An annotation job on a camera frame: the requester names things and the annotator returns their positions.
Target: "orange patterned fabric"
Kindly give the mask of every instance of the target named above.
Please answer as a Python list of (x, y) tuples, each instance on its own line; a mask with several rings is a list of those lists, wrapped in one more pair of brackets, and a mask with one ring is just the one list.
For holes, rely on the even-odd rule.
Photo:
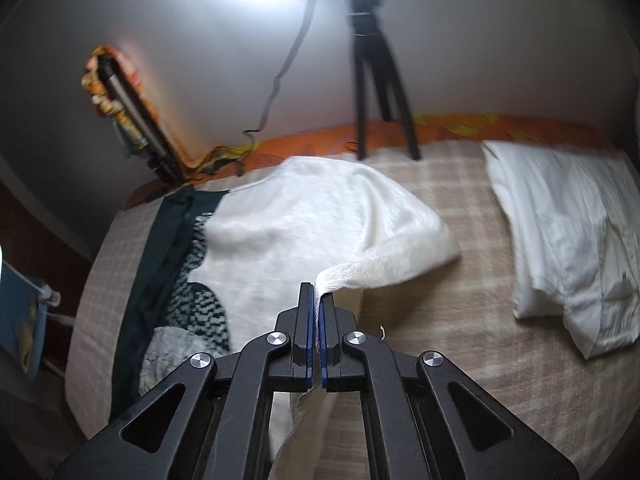
[[(606, 134), (591, 126), (550, 119), (523, 118), (495, 114), (444, 114), (415, 116), (415, 134), (418, 144), (439, 140), (510, 140), (539, 146), (568, 144), (579, 148), (612, 150)], [(356, 149), (354, 124), (336, 126), (292, 136), (277, 137), (261, 142), (244, 160), (244, 171), (277, 166), (293, 155), (335, 155), (354, 152)], [(405, 146), (402, 127), (397, 123), (370, 121), (367, 123), (367, 150)], [(213, 176), (194, 179), (193, 184), (225, 178), (237, 174), (238, 168), (230, 164)], [(137, 189), (125, 208), (142, 202), (153, 190), (159, 189), (159, 181)]]

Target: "light stand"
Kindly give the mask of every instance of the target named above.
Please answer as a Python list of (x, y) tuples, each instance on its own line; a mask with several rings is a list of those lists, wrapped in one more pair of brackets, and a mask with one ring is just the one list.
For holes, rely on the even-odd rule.
[(409, 104), (402, 88), (402, 81), (394, 58), (382, 31), (378, 27), (375, 10), (382, 0), (349, 0), (351, 25), (353, 27), (353, 66), (356, 90), (356, 123), (358, 127), (358, 160), (367, 156), (366, 151), (366, 101), (364, 86), (364, 63), (368, 63), (373, 75), (378, 104), (383, 121), (392, 121), (387, 92), (396, 98), (399, 121), (406, 137), (409, 154), (420, 160), (420, 151), (415, 139), (414, 122)]

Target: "white wall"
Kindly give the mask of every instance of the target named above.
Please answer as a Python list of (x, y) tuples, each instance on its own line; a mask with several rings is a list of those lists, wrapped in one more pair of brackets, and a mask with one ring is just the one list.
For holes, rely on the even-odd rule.
[[(99, 43), (124, 48), (174, 130), (242, 142), (304, 0), (24, 0), (0, 30), (0, 153), (52, 215), (99, 246), (153, 178), (125, 160), (79, 85)], [(635, 49), (609, 0), (386, 0), (380, 12), (415, 113), (502, 112), (617, 133)], [(319, 0), (264, 137), (353, 121), (344, 0)]]

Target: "checkered blanket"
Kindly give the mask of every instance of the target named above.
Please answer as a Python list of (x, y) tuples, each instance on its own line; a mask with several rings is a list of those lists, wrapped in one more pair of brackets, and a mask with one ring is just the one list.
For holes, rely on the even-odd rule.
[[(366, 291), (361, 329), (377, 334), (383, 325), (386, 340), (398, 351), (441, 351), (588, 478), (638, 408), (640, 345), (585, 362), (561, 319), (517, 321), (511, 313), (508, 224), (492, 193), (480, 145), (456, 140), (421, 150), (420, 162), (395, 148), (372, 152), (365, 162), (439, 213), (460, 242), (462, 257), (402, 285)], [(211, 181), (201, 189), (235, 187), (270, 171)], [(78, 310), (66, 395), (88, 436), (108, 420), (120, 323), (158, 207), (156, 201), (118, 213)], [(316, 478), (369, 478), (357, 394), (342, 394), (337, 401)]]

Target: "dark green cloth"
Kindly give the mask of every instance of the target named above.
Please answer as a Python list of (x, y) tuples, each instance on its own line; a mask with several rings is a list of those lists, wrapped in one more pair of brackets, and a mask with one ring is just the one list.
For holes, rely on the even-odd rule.
[(162, 200), (151, 226), (120, 326), (111, 374), (111, 416), (139, 398), (140, 368), (154, 328), (164, 319), (175, 280), (193, 238), (197, 216), (213, 213), (226, 191), (184, 187)]

